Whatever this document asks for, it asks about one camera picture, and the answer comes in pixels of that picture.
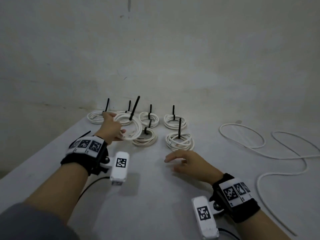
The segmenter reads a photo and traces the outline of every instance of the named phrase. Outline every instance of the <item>forearm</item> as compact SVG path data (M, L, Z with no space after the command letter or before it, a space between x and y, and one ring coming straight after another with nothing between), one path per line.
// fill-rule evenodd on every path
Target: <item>forearm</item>
M88 172L77 163L62 165L25 203L58 215L67 223L88 179Z
M290 240L290 238L262 211L237 224L243 240Z

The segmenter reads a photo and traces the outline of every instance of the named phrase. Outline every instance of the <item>wrist strap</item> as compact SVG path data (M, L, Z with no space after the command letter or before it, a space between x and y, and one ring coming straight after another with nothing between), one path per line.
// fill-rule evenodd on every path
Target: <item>wrist strap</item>
M88 175L91 173L98 175L104 171L100 167L100 161L106 156L108 156L108 150L104 139L97 136L86 136L77 139L69 146L61 165L78 163L87 170Z
M247 220L260 210L249 188L239 178L225 173L221 180L213 184L212 188L213 195L209 201L217 202L235 223Z

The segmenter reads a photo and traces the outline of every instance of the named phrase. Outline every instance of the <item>wall stain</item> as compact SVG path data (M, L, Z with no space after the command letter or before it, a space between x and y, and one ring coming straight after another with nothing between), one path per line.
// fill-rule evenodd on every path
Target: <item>wall stain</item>
M131 0L128 0L128 12L131 10Z

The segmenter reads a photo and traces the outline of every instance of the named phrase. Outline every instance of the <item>gray sleeve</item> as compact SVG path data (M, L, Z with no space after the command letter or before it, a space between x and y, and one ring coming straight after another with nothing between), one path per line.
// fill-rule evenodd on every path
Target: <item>gray sleeve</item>
M0 235L7 239L78 240L77 234L52 213L19 203L0 215Z

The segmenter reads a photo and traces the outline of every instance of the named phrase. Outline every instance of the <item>black cable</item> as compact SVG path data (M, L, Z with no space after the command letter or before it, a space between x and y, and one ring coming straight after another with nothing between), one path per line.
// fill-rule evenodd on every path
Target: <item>black cable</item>
M94 180L91 184L88 185L88 187L85 188L85 190L81 193L81 195L79 196L78 198L78 201L80 200L80 198L82 197L82 195L87 191L87 189L90 188L91 185L93 185L95 182L98 182L99 180L101 179L109 179L110 177L101 177L101 178L98 178L97 180Z
M235 239L237 240L241 240L240 238L238 238L236 235L234 235L232 232L226 230L226 229L223 229L223 228L218 228L219 232L226 232L228 234L230 234L231 236L233 236Z

